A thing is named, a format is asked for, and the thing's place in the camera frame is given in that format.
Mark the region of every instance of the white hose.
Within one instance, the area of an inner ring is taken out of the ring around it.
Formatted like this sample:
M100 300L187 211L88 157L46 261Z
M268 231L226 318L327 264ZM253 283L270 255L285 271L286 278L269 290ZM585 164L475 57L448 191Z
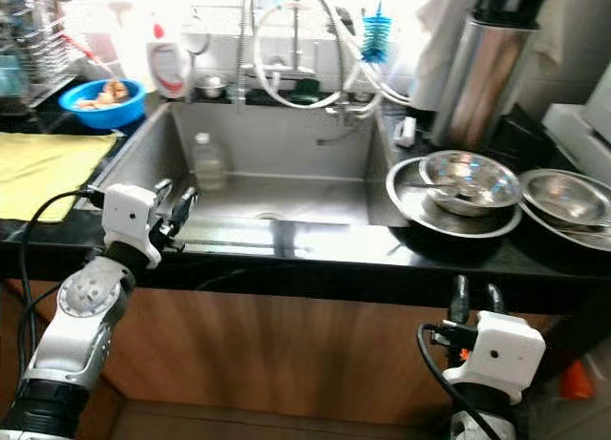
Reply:
M288 106L289 108L294 108L294 109L324 108L325 106L333 104L335 101L337 101L340 98L340 96L342 95L342 91L349 90L349 88L352 86L352 84L356 80L359 72L362 72L365 78L367 79L367 81L375 89L376 95L371 100L371 102L368 103L368 105L362 108L356 108L356 109L351 110L351 112L358 114L359 118L365 118L367 116L370 116L372 111L381 102L382 97L384 97L385 99L395 104L399 104L401 106L410 106L411 105L411 100L408 97L402 94L399 94L398 92L393 90L388 85L388 83L383 81L380 70L377 69L377 67L374 67L371 64L361 60L361 50L360 50L360 44L359 44L358 39L348 30L346 25L342 23L342 21L339 18L339 15L334 10L331 11L331 16L333 17L332 21L338 27L337 32L339 34L340 39L347 46L348 51L352 54L354 60L356 61L355 65L352 67L350 74L348 75L348 78L346 79L346 82L344 82L344 88L340 89L340 91L338 92L331 94L330 96L328 96L325 99L322 99L320 101L317 101L312 104L307 104L307 105L296 104L296 103L293 103L281 97L278 94L278 92L276 91L276 89L273 88L273 87L276 87L276 85L274 85L273 87L270 86L265 76L265 70L263 67L263 60L262 60L262 54L261 54L261 38L260 38L260 30L263 27L263 25L265 24L265 22L267 21L267 19L274 12L281 10L281 9L307 9L307 7L303 3L296 2L296 1L289 1L279 6L276 6L275 8L272 8L263 14L261 19L259 20L258 28L253 33L253 64L254 64L255 74L259 80L259 83L263 87L263 89L276 101L284 104L285 106Z
M279 71L274 71L271 75L271 88L274 89L274 92L278 92L280 88L280 79L282 75Z
M255 30L253 36L252 36L252 42L253 42L253 64L254 64L254 68L255 68L255 74L257 75L257 78L259 79L259 83L261 84L261 86L265 89L265 91L272 97L274 98L276 101L278 101L279 103L284 104L285 106L288 106L289 108L294 108L294 109L320 109L320 108L324 108L325 106L328 106L329 104L333 104L335 101L337 101L340 96L342 95L342 92L335 92L334 94L331 94L330 96L328 96L325 99L321 99L320 101L317 101L315 103L312 104L295 104L291 101L288 101L285 98L282 98L278 92L276 92L267 82L267 77L265 76L265 69L263 67L263 60L261 57L261 40L259 37L259 31L261 31L261 28L263 27L263 25L265 24L265 22L267 21L267 19L269 18L269 16L274 13L277 12L281 9L284 8L289 8L289 9L307 9L306 5L304 5L303 3L298 3L296 1L289 1L287 3L283 3L279 6L276 6L275 8L272 8L270 10L268 10L266 13L263 14L263 16L259 19L259 26L257 27L257 29Z

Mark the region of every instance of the orange object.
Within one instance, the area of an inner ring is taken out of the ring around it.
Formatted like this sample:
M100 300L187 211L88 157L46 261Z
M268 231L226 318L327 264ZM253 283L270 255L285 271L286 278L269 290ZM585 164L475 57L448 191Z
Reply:
M575 361L560 377L560 397L573 400L590 399L594 389L581 361Z

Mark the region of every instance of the metal plate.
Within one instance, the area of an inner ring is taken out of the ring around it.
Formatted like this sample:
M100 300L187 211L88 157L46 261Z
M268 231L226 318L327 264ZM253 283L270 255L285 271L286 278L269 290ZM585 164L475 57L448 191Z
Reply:
M409 187L407 183L424 183L418 166L422 157L397 163L389 171L386 188L390 200L409 220L453 237L486 239L500 237L517 227L522 217L519 207L512 206L489 216L465 218L449 213L435 204L427 189Z
M584 180L588 184L594 185L595 187L597 187L597 189L601 191L607 198L611 199L611 187L609 187L608 185L606 185L603 182L589 178L588 176L580 175L578 173L573 173L571 171L554 170L554 169L549 169L549 170L544 170L544 171L563 173L564 175L569 175L569 176L573 176L575 178ZM602 231L594 230L592 231L591 235L588 235L587 232L582 232L581 230L579 231L579 233L575 233L568 229L556 227L552 225L551 223L549 223L548 221L544 220L538 213L538 210L531 208L524 201L521 201L519 205L524 210L524 212L528 215L528 217L530 217L532 220L534 220L536 223L538 223L542 227L545 227L550 232L558 235L559 237L564 238L565 240L568 240L570 242L573 242L583 247L589 247L590 249L595 249L597 251L611 252L611 229L605 229Z

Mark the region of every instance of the white appliance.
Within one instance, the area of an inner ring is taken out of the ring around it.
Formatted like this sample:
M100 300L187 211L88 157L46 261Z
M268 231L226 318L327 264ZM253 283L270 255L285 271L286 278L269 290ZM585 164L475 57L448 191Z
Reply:
M578 169L611 185L611 64L585 106L553 104L543 125Z

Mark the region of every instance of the dish rack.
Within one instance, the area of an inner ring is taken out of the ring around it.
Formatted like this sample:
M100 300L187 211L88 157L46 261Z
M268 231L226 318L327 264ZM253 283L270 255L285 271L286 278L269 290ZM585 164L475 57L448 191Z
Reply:
M32 10L13 15L13 24L28 24ZM69 46L63 18L44 27L0 37L0 84L10 90L0 95L0 115L27 114L76 77L71 65L81 53Z

